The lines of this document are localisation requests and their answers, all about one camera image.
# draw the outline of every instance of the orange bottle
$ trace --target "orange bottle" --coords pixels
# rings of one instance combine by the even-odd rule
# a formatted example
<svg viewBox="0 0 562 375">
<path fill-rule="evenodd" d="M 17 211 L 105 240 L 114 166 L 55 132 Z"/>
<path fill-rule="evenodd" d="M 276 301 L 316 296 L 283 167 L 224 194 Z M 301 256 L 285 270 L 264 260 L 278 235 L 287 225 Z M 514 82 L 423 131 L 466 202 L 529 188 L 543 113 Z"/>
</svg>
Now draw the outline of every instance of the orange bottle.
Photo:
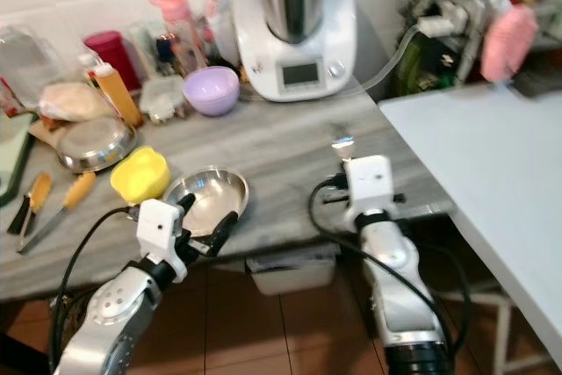
<svg viewBox="0 0 562 375">
<path fill-rule="evenodd" d="M 141 111 L 131 98 L 119 72 L 109 63 L 103 63 L 94 68 L 94 74 L 99 88 L 110 98 L 123 120 L 131 126 L 142 125 Z"/>
</svg>

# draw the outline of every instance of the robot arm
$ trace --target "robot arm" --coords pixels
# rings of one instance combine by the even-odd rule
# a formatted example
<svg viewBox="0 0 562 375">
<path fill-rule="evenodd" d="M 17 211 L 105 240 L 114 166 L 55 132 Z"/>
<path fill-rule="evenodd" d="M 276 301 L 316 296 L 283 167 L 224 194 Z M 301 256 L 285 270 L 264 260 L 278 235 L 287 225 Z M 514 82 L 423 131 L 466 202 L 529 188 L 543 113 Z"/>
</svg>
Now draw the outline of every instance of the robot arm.
<svg viewBox="0 0 562 375">
<path fill-rule="evenodd" d="M 172 282 L 181 283 L 187 266 L 199 255 L 216 256 L 238 220 L 238 214 L 228 214 L 208 243 L 190 239 L 182 221 L 194 199 L 188 195 L 181 206 L 156 199 L 140 205 L 137 238 L 145 256 L 128 263 L 94 293 L 83 325 L 68 342 L 55 374 L 126 373 L 133 347 L 150 325 L 162 292 Z"/>
<path fill-rule="evenodd" d="M 347 229 L 360 234 L 363 252 L 398 272 L 432 300 L 420 278 L 417 248 L 394 221 L 398 217 L 395 202 L 404 198 L 394 194 L 389 159 L 382 155 L 349 156 L 343 158 L 349 189 L 344 214 Z M 451 374 L 443 330 L 428 304 L 372 261 L 365 261 L 364 273 L 372 286 L 371 310 L 390 374 Z"/>
</svg>

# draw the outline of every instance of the red cup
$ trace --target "red cup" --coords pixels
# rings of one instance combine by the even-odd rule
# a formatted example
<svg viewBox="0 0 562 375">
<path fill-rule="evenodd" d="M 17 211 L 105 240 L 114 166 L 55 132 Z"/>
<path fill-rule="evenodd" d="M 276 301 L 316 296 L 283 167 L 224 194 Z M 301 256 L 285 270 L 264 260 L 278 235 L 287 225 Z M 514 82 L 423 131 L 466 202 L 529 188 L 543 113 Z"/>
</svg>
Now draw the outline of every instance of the red cup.
<svg viewBox="0 0 562 375">
<path fill-rule="evenodd" d="M 141 87 L 125 46 L 123 46 L 123 37 L 118 31 L 97 32 L 84 39 L 83 43 L 119 72 L 129 91 Z"/>
</svg>

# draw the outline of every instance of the appliance display screen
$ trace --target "appliance display screen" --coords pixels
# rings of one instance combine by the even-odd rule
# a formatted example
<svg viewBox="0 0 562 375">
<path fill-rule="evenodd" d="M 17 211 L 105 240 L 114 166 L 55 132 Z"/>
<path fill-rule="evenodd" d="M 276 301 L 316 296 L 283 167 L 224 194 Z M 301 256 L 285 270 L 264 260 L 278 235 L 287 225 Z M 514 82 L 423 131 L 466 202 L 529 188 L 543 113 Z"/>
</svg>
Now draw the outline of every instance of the appliance display screen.
<svg viewBox="0 0 562 375">
<path fill-rule="evenodd" d="M 288 66 L 283 68 L 283 83 L 285 86 L 296 83 L 317 83 L 318 64 L 307 63 L 306 65 Z"/>
</svg>

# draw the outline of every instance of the lavender bowl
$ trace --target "lavender bowl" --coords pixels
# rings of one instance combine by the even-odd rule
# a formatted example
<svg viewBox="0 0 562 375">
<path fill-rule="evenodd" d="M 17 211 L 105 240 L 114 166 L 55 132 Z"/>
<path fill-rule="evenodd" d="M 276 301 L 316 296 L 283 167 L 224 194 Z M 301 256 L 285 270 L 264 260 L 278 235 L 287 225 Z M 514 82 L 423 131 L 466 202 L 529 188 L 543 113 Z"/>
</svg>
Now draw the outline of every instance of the lavender bowl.
<svg viewBox="0 0 562 375">
<path fill-rule="evenodd" d="M 240 83 L 232 69 L 211 66 L 196 70 L 185 78 L 184 95 L 201 114 L 220 116 L 230 112 L 236 105 Z"/>
</svg>

